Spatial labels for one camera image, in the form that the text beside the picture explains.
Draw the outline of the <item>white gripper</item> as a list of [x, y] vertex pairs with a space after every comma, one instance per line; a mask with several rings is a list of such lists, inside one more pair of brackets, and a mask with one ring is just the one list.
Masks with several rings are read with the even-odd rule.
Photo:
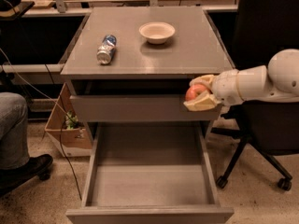
[[217, 76], [204, 75], [192, 79], [190, 87], [204, 92], [189, 94], [183, 104], [189, 111], [207, 111], [220, 103], [226, 106], [241, 105], [243, 100], [237, 87], [237, 75], [238, 70], [233, 69]]

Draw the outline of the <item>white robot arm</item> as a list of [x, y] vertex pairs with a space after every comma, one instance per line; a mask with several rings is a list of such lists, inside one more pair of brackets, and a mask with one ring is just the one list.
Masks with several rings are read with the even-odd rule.
[[206, 111], [222, 104], [246, 101], [295, 103], [299, 100], [299, 50], [285, 49], [267, 66], [204, 75], [190, 82], [184, 105], [189, 111]]

